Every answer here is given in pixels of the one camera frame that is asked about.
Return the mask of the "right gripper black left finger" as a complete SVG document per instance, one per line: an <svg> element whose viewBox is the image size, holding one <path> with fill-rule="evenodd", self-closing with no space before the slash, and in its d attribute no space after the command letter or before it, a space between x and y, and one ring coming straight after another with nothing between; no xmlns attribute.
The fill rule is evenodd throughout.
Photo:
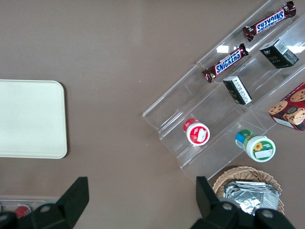
<svg viewBox="0 0 305 229"><path fill-rule="evenodd" d="M89 203L87 177L79 177L58 199L38 207L30 216L33 229L72 229Z"/></svg>

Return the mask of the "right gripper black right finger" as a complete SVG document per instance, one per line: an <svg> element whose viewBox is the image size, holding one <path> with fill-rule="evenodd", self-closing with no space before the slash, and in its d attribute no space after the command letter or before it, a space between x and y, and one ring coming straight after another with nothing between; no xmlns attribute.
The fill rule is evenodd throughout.
<svg viewBox="0 0 305 229"><path fill-rule="evenodd" d="M206 177L196 178L196 202L202 217L193 229L255 229L254 217L228 201L220 201Z"/></svg>

